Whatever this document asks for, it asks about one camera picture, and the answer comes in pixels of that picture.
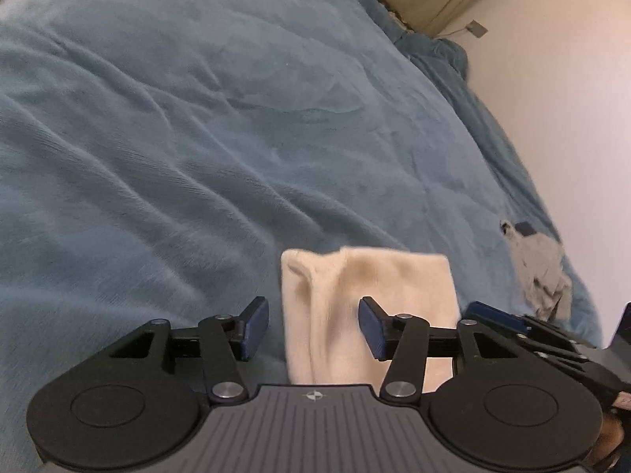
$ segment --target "wall outlet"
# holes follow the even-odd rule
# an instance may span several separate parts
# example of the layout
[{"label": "wall outlet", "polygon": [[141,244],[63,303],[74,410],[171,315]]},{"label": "wall outlet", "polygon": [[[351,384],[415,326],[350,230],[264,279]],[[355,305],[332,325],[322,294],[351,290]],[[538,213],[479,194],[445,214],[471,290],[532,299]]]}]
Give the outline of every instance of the wall outlet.
[{"label": "wall outlet", "polygon": [[486,28],[484,28],[480,23],[475,20],[471,21],[467,26],[465,26],[465,28],[478,39],[480,39],[485,33],[488,32]]}]

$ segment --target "blue bedding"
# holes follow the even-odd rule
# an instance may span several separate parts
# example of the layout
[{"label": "blue bedding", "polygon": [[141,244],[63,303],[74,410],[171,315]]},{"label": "blue bedding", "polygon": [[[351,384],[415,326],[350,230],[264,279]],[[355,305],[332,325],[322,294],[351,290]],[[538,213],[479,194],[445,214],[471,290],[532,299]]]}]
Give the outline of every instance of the blue bedding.
[{"label": "blue bedding", "polygon": [[0,469],[36,468],[35,391],[151,318],[265,295],[244,374],[286,382],[287,248],[444,253],[462,307],[529,312],[500,220],[556,230],[465,70],[375,0],[4,0]]}]

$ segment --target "folded cloth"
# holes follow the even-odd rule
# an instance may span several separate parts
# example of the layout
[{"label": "folded cloth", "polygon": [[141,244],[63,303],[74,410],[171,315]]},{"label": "folded cloth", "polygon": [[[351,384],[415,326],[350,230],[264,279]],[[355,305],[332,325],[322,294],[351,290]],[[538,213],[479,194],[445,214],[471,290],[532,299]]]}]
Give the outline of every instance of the folded cloth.
[{"label": "folded cloth", "polygon": [[537,318],[569,320],[572,309],[572,279],[563,272],[563,246],[544,235],[523,236],[510,222],[502,222],[517,276],[526,300]]},{"label": "folded cloth", "polygon": [[[370,353],[357,320],[371,296],[394,315],[409,313],[433,327],[459,318],[447,257],[380,248],[342,248],[319,255],[287,250],[281,258],[285,349],[294,384],[371,384],[379,392],[389,361]],[[452,377],[450,358],[430,358],[424,391]]]}]

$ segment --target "white wall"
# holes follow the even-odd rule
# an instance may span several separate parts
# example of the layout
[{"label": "white wall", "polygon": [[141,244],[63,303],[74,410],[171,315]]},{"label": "white wall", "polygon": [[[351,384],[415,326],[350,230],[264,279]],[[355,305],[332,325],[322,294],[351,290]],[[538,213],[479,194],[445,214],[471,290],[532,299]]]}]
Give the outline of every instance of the white wall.
[{"label": "white wall", "polygon": [[586,281],[605,341],[631,300],[631,0],[479,0],[450,24]]}]

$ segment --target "silver screw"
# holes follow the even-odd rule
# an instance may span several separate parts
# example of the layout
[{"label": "silver screw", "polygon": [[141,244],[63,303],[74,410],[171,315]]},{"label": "silver screw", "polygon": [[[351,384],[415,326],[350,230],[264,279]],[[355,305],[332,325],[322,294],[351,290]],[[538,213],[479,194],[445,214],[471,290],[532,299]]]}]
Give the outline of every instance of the silver screw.
[{"label": "silver screw", "polygon": [[243,393],[243,386],[236,382],[219,382],[213,386],[213,394],[221,399],[234,399]]},{"label": "silver screw", "polygon": [[405,397],[411,397],[414,393],[416,393],[416,387],[414,387],[414,384],[411,384],[410,382],[397,380],[390,382],[386,386],[386,393],[388,393],[391,397],[402,399]]}]

